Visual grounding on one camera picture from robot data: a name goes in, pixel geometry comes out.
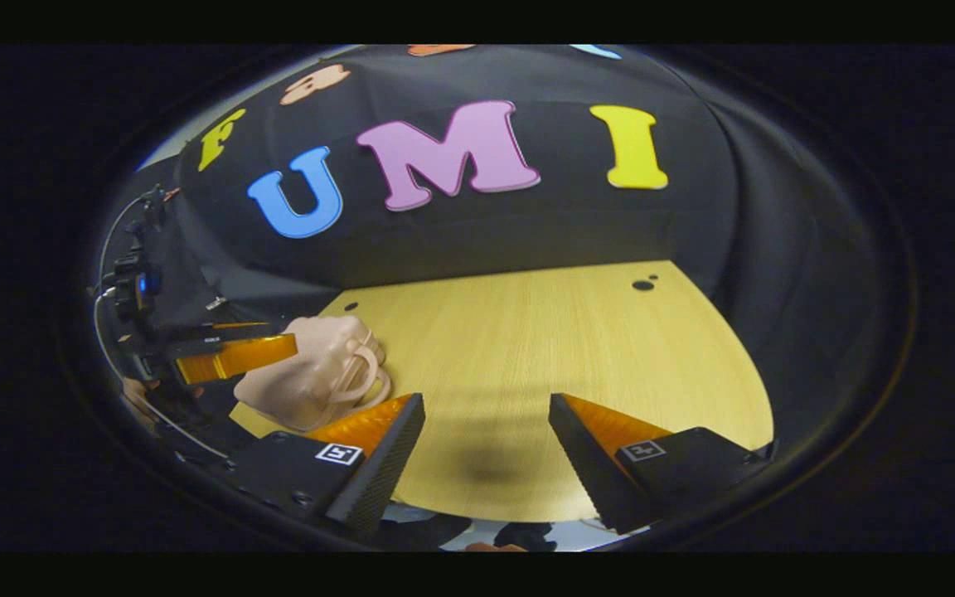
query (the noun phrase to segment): blue letter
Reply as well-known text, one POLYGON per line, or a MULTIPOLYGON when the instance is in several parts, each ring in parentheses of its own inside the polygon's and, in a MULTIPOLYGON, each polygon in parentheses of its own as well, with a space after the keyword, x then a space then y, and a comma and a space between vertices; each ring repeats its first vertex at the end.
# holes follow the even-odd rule
POLYGON ((342 194, 323 162, 328 155, 330 148, 314 148, 289 163, 289 170, 302 173, 315 193, 315 209, 310 214, 302 216, 289 207, 279 188, 282 181, 279 171, 264 174, 250 185, 247 194, 257 200, 264 218, 268 218, 268 223, 278 234, 287 238, 308 238, 322 233, 337 222, 337 217, 342 214, 342 194))

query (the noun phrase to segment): yellow letter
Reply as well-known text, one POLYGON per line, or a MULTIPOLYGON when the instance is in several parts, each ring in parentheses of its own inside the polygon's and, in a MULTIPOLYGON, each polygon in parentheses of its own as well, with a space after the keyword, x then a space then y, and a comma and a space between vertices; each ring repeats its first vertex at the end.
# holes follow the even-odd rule
POLYGON ((607 181, 618 188, 663 189, 670 178, 658 169, 651 126, 655 117, 625 106, 592 106, 595 118, 606 122, 613 143, 614 167, 607 181))
POLYGON ((205 167, 212 163, 213 159, 218 158, 223 153, 223 146, 220 143, 227 140, 230 132, 235 129, 235 121, 242 118, 243 114, 245 114, 245 109, 238 110, 238 112, 231 114, 226 120, 217 124, 215 129, 201 137, 201 163, 197 166, 198 172, 205 170, 205 167))

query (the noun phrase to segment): wooden table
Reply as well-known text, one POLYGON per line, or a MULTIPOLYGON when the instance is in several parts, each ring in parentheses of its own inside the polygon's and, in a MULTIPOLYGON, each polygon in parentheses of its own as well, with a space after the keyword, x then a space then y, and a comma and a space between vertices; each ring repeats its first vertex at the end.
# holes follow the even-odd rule
MULTIPOLYGON (((596 517, 547 424, 553 392, 746 449, 773 439, 746 349, 671 261, 353 289, 321 316, 345 314, 385 348, 391 395, 424 396, 397 502, 493 521, 596 517)), ((241 403, 231 417, 258 437, 280 430, 241 403)))

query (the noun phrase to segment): pink letter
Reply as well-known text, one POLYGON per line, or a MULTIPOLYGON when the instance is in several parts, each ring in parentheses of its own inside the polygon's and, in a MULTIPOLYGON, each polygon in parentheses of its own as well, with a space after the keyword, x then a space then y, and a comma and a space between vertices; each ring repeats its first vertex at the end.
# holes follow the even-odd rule
POLYGON ((467 156, 473 158, 477 174, 470 186, 477 192, 509 192, 541 181, 541 174, 526 165, 511 131, 511 102, 492 101, 467 104, 455 110, 444 141, 406 122, 386 122, 361 133, 356 142, 374 150, 381 163, 390 196, 390 211, 408 211, 429 203, 433 193, 414 182, 409 167, 449 197, 463 186, 467 156))

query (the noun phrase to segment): wire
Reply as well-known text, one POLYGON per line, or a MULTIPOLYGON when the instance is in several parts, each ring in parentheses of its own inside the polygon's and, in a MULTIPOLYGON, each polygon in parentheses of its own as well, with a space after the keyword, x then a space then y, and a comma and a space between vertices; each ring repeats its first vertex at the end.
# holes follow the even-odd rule
MULTIPOLYGON (((98 345, 99 347, 102 347, 102 354, 105 355, 105 360, 109 362, 109 366, 113 367, 113 372, 116 373, 117 377, 120 379, 121 393, 123 393, 124 376, 123 374, 120 373, 120 370, 117 369, 116 364, 113 363, 113 358, 109 356, 109 349, 105 347, 105 340, 102 338, 102 327, 101 325, 99 325, 99 313, 98 313, 98 307, 99 305, 101 305, 102 299, 105 299, 106 296, 116 294, 116 291, 117 291, 116 288, 110 288, 109 290, 106 290, 105 292, 100 294, 98 298, 95 299, 95 333, 96 335, 98 335, 98 345)), ((154 412, 155 415, 162 417, 162 420, 164 420, 164 423, 170 424, 170 426, 175 431, 181 432, 181 434, 185 435, 187 439, 196 443, 197 445, 200 445, 203 449, 210 451, 210 453, 216 454, 216 456, 219 456, 220 458, 228 458, 227 454, 223 454, 222 451, 209 447, 207 444, 205 444, 205 442, 201 442, 200 439, 193 437, 193 435, 188 434, 188 432, 183 430, 182 427, 179 427, 178 425, 176 425, 174 420, 169 419, 169 417, 165 416, 164 413, 157 410, 157 408, 154 407, 154 405, 149 404, 149 400, 145 400, 145 396, 137 396, 137 397, 139 398, 140 401, 143 402, 145 407, 149 408, 149 410, 154 412)))
POLYGON ((102 277, 105 275, 105 254, 109 252, 109 242, 113 240, 113 233, 117 231, 117 226, 120 226, 120 220, 123 220, 124 215, 128 214, 128 209, 134 207, 138 201, 142 200, 142 197, 136 197, 128 206, 121 209, 120 215, 118 215, 117 219, 113 222, 113 227, 109 228, 109 234, 105 236, 105 245, 102 245, 102 255, 98 258, 98 282, 95 283, 95 292, 102 290, 102 277))
MULTIPOLYGON (((178 192, 179 192, 179 189, 171 190, 170 192, 166 193, 166 196, 164 196, 163 200, 167 201, 172 199, 172 197, 174 197, 175 194, 178 192)), ((98 258, 98 283, 96 283, 95 285, 95 292, 100 291, 102 288, 102 279, 103 279, 103 276, 105 275, 105 254, 109 252, 109 242, 113 240, 113 233, 117 230, 117 226, 120 226, 120 221, 124 218, 124 215, 128 214, 128 209, 134 207, 136 204, 138 204, 142 200, 143 200, 143 197, 141 196, 137 197, 137 199, 132 200, 128 205, 126 205, 125 208, 121 209, 120 215, 118 215, 117 219, 114 220, 113 226, 109 228, 109 234, 106 235, 106 238, 105 238, 105 245, 102 245, 102 254, 98 258)), ((98 336, 98 345, 99 347, 102 348, 102 355, 105 356, 105 360, 109 363, 109 366, 111 367, 111 369, 113 369, 113 373, 116 374, 117 378, 119 379, 120 385, 121 385, 121 393, 123 393, 124 375, 120 373, 119 369, 117 369, 117 364, 113 362, 113 357, 109 355, 109 349, 105 347, 105 339, 102 337, 101 318, 99 318, 99 313, 98 313, 98 307, 99 305, 102 304, 102 299, 105 299, 106 296, 111 296, 113 294, 116 294, 116 292, 117 292, 116 288, 110 288, 109 290, 102 292, 102 294, 99 294, 98 298, 95 299, 95 336, 98 336)), ((154 407, 154 405, 149 404, 149 401, 145 400, 145 396, 138 396, 138 398, 140 401, 143 402, 145 407, 149 408, 150 411, 154 412, 156 416, 159 416, 160 419, 164 420, 164 423, 167 423, 168 425, 170 425, 175 431, 181 432, 181 434, 185 435, 187 439, 196 443, 197 445, 200 445, 203 449, 210 451, 210 453, 216 454, 216 456, 219 456, 220 458, 227 458, 227 454, 223 454, 222 451, 209 447, 207 444, 205 444, 205 442, 201 442, 200 439, 193 437, 193 435, 190 435, 188 434, 188 432, 183 430, 182 427, 179 427, 178 425, 176 425, 174 420, 169 419, 169 417, 165 416, 164 413, 157 410, 157 408, 154 407)))
MULTIPOLYGON (((164 203, 167 203, 167 200, 172 199, 172 197, 180 191, 181 189, 175 188, 170 190, 170 192, 164 193, 164 203)), ((117 231, 117 226, 120 226, 120 220, 123 220, 124 215, 128 214, 128 209, 134 207, 135 204, 142 201, 144 197, 145 196, 135 197, 125 208, 121 209, 120 215, 114 220, 113 226, 109 228, 109 234, 105 236, 105 245, 102 245, 102 255, 98 258, 98 282, 95 282, 95 293, 102 290, 102 277, 105 275, 105 254, 109 252, 109 242, 113 240, 113 233, 117 231)))
POLYGON ((611 531, 610 529, 608 529, 608 528, 606 528, 606 527, 595 526, 594 524, 591 524, 591 522, 585 521, 583 518, 581 518, 580 521, 577 521, 577 522, 580 522, 581 525, 585 525, 585 526, 587 526, 587 527, 591 527, 591 528, 593 528, 593 529, 595 529, 595 530, 599 530, 599 531, 603 531, 603 532, 613 532, 613 531, 611 531))

